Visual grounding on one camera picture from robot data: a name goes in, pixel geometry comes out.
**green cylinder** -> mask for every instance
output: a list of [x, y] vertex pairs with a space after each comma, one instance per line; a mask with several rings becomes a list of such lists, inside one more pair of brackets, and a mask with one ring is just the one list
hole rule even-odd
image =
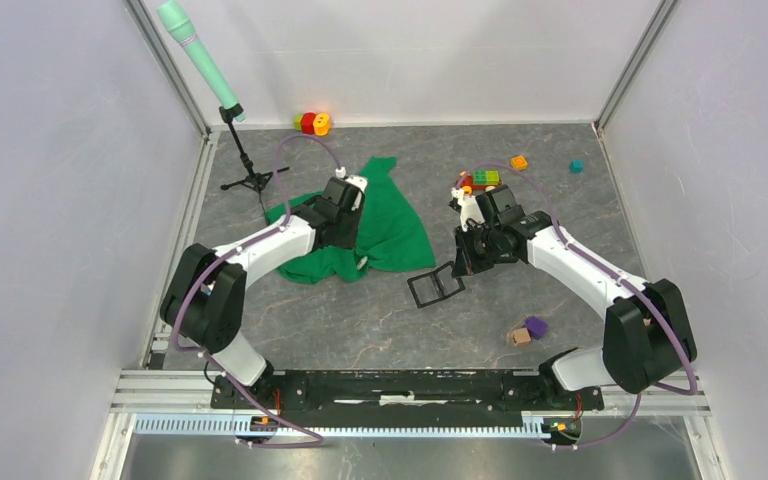
[[[163, 26], [166, 27], [166, 31], [169, 32], [169, 35], [181, 45], [184, 52], [190, 57], [190, 60], [192, 60], [193, 65], [201, 73], [204, 81], [207, 82], [210, 89], [213, 90], [213, 94], [219, 99], [219, 103], [226, 109], [230, 109], [240, 103], [237, 100], [237, 96], [231, 90], [231, 86], [228, 85], [225, 77], [222, 76], [222, 72], [219, 71], [219, 67], [213, 62], [213, 58], [207, 52], [207, 49], [204, 48], [201, 40], [199, 40], [193, 22], [190, 21], [190, 17], [181, 5], [176, 0], [169, 0], [157, 7], [157, 15], [160, 17]], [[246, 114], [241, 113], [236, 119], [243, 121], [246, 119]]]

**green towel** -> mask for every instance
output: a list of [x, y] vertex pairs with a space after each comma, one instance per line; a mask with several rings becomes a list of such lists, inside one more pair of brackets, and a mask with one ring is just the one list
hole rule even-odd
[[[405, 272], [434, 266], [434, 252], [422, 222], [390, 179], [396, 158], [372, 157], [359, 175], [369, 182], [363, 203], [355, 250], [325, 247], [278, 267], [288, 280], [314, 284], [336, 273], [347, 282], [363, 278], [369, 268]], [[294, 198], [296, 206], [321, 192]], [[270, 223], [284, 213], [279, 205], [266, 212]]]

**gray floor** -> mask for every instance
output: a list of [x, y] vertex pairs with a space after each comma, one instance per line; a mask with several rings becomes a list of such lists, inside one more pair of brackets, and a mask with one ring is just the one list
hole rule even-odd
[[[245, 131], [251, 158], [268, 168], [277, 142], [292, 133]], [[453, 259], [457, 214], [447, 203], [460, 171], [481, 161], [524, 154], [528, 173], [547, 190], [561, 223], [607, 260], [640, 273], [605, 158], [589, 125], [493, 125], [335, 129], [326, 137], [350, 172], [370, 156], [395, 156], [396, 185], [421, 217], [438, 265]], [[584, 160], [584, 172], [567, 165]], [[298, 140], [281, 159], [291, 196], [320, 190], [333, 163], [318, 145]], [[230, 134], [219, 142], [196, 233], [207, 246], [228, 243], [263, 227], [256, 195], [219, 185], [244, 175]], [[502, 174], [526, 211], [542, 209], [525, 182]], [[265, 194], [278, 204], [277, 188]], [[497, 266], [467, 278], [467, 290], [418, 310], [406, 279], [423, 272], [371, 271], [356, 282], [332, 277], [317, 285], [290, 283], [277, 273], [246, 293], [243, 331], [254, 347], [283, 368], [531, 367], [554, 353], [601, 341], [602, 318], [549, 275], [524, 264]], [[548, 335], [514, 347], [508, 333], [528, 315], [550, 324]], [[166, 369], [197, 369], [195, 355], [170, 352]]]
[[[587, 418], [583, 440], [617, 421]], [[536, 441], [335, 438], [317, 450], [250, 451], [226, 437], [136, 435], [123, 479], [546, 479], [701, 478], [681, 418], [637, 419], [616, 440], [552, 453]]]

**purple cube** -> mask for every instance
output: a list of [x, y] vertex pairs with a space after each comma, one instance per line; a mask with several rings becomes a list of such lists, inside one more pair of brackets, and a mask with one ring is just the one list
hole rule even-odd
[[528, 329], [528, 333], [531, 334], [531, 338], [540, 340], [546, 335], [546, 331], [549, 330], [549, 324], [544, 322], [540, 317], [528, 317], [525, 319], [523, 327]]

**tripod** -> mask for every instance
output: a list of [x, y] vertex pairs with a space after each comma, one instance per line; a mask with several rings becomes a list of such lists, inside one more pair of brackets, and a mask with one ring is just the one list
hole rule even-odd
[[[242, 180], [237, 180], [233, 183], [221, 185], [219, 188], [222, 190], [228, 190], [231, 187], [242, 185], [249, 190], [254, 190], [258, 195], [260, 195], [266, 189], [266, 185], [269, 183], [269, 181], [272, 180], [272, 172], [258, 173], [254, 171], [254, 162], [249, 159], [249, 154], [246, 153], [246, 151], [243, 149], [243, 144], [240, 143], [240, 137], [237, 136], [237, 130], [234, 128], [234, 117], [241, 113], [243, 113], [243, 107], [241, 107], [239, 103], [231, 107], [229, 110], [226, 110], [224, 107], [219, 107], [219, 115], [222, 116], [222, 121], [228, 125], [228, 130], [231, 132], [231, 136], [234, 137], [234, 143], [237, 144], [237, 150], [240, 151], [240, 161], [242, 161], [243, 166], [246, 167], [246, 172], [248, 172], [248, 175], [246, 175], [246, 178]], [[278, 170], [278, 172], [286, 172], [289, 169], [290, 167], [284, 167]]]

